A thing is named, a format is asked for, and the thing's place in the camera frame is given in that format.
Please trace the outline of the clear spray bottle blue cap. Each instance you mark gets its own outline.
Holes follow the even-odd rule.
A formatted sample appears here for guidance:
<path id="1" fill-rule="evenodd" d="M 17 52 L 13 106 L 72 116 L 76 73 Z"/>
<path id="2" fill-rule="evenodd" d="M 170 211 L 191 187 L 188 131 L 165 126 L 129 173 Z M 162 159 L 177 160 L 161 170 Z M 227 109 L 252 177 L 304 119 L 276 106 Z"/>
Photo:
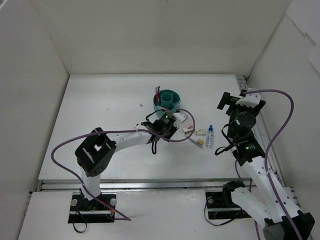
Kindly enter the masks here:
<path id="1" fill-rule="evenodd" d="M 206 148 L 211 149 L 213 147 L 213 142 L 214 142 L 214 129 L 213 129 L 213 125 L 211 124 L 208 128 L 207 135 L 206 135 L 206 141 L 205 141 Z"/>

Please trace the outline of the blue pen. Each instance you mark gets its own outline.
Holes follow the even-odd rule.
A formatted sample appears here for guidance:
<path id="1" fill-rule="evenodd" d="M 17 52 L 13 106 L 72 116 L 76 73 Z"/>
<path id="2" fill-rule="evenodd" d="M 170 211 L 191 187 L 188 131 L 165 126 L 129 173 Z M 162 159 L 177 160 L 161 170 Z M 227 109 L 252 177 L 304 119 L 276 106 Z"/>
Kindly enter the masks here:
<path id="1" fill-rule="evenodd" d="M 158 106 L 160 105 L 161 105 L 161 95 L 160 95 L 160 89 L 159 89 L 159 105 Z"/>

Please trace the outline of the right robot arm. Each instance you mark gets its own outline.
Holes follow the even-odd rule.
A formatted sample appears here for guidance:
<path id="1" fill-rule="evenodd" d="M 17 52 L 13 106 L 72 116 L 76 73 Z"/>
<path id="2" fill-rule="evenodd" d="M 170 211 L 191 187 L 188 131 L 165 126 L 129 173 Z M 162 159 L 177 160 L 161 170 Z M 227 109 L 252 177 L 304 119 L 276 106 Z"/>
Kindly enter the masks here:
<path id="1" fill-rule="evenodd" d="M 236 162 L 245 170 L 260 191 L 263 201 L 257 199 L 241 180 L 223 185 L 221 200 L 227 206 L 234 204 L 252 217 L 263 230 L 266 240 L 307 240 L 315 225 L 309 212 L 303 212 L 285 191 L 268 162 L 268 150 L 263 150 L 252 129 L 266 102 L 261 91 L 242 90 L 239 97 L 224 92 L 217 106 L 228 106 L 229 117 L 223 136 L 228 141 L 225 151 L 231 151 Z"/>

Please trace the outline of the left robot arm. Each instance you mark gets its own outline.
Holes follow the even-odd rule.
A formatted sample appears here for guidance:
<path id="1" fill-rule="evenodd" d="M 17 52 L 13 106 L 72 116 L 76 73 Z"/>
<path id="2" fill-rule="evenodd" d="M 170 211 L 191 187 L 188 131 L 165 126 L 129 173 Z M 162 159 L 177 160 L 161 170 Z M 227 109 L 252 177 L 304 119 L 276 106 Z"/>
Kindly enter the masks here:
<path id="1" fill-rule="evenodd" d="M 89 210 L 99 206 L 101 173 L 106 170 L 113 154 L 136 145 L 150 144 L 155 155 L 161 137 L 170 139 L 186 119 L 181 112 L 164 113 L 154 122 L 142 122 L 132 132 L 88 136 L 75 150 L 83 181 L 80 187 L 82 204 Z"/>

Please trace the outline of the red pen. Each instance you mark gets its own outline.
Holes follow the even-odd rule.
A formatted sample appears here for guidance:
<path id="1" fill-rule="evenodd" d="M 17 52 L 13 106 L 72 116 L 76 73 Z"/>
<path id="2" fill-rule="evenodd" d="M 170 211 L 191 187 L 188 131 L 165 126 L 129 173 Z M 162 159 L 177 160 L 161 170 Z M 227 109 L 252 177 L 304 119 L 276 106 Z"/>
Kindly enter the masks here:
<path id="1" fill-rule="evenodd" d="M 155 99 L 156 99 L 157 106 L 159 105 L 159 101 L 160 101 L 159 93 L 160 93 L 160 86 L 156 86 L 155 87 Z"/>

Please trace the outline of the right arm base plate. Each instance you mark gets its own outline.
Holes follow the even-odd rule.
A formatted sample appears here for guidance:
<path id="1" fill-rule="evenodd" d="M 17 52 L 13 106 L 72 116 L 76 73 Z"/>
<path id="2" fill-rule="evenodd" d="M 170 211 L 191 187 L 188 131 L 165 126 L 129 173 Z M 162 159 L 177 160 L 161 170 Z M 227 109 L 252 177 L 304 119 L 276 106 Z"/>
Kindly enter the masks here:
<path id="1" fill-rule="evenodd" d="M 226 203 L 221 191 L 205 192 L 206 211 L 210 220 L 247 219 L 251 216 L 234 203 Z"/>

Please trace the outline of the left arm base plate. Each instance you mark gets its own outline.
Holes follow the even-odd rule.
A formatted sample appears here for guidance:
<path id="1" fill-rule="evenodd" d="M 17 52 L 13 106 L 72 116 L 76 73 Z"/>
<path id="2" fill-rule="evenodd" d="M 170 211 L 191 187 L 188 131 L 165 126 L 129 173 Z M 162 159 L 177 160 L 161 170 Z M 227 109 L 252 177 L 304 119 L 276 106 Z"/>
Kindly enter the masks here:
<path id="1" fill-rule="evenodd" d="M 96 200 L 87 201 L 82 198 L 80 193 L 73 193 L 69 207 L 69 224 L 102 224 L 113 223 L 114 213 L 97 202 Z"/>

